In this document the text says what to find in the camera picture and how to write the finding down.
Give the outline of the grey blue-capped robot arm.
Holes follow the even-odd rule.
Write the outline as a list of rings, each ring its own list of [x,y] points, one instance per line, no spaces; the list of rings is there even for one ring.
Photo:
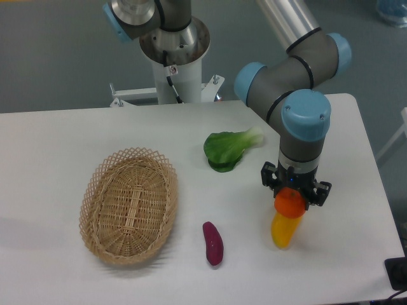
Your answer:
[[[315,176],[331,105],[314,88],[345,70],[352,51],[344,37],[322,31],[304,1],[258,4],[287,53],[275,67],[247,64],[234,83],[236,96],[280,137],[278,163],[263,165],[262,183],[274,195],[288,188],[299,192],[306,206],[322,206],[331,184]],[[140,42],[155,70],[160,104],[204,99],[202,73],[190,67],[207,53],[210,36],[191,14],[189,1],[108,1],[103,10],[121,41]]]

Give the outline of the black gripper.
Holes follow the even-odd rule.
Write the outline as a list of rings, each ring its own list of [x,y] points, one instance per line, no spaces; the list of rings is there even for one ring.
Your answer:
[[[317,167],[311,172],[296,173],[294,170],[285,169],[282,165],[276,167],[266,161],[261,169],[261,181],[265,187],[273,191],[273,196],[276,196],[276,193],[284,187],[305,193],[307,201],[305,210],[308,210],[310,206],[323,206],[332,188],[330,182],[317,182],[316,173]]]

